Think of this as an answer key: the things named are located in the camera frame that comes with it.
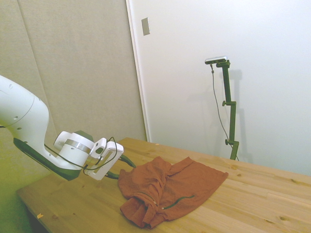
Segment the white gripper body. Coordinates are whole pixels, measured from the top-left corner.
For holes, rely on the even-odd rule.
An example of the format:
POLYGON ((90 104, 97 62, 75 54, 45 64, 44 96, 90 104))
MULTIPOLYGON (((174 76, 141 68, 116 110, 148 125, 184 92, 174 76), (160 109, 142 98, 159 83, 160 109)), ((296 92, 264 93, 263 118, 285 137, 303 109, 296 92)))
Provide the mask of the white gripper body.
POLYGON ((85 174, 100 181, 121 157, 123 151, 123 146, 115 141, 97 141, 90 154, 97 162, 91 168, 86 168, 85 174))

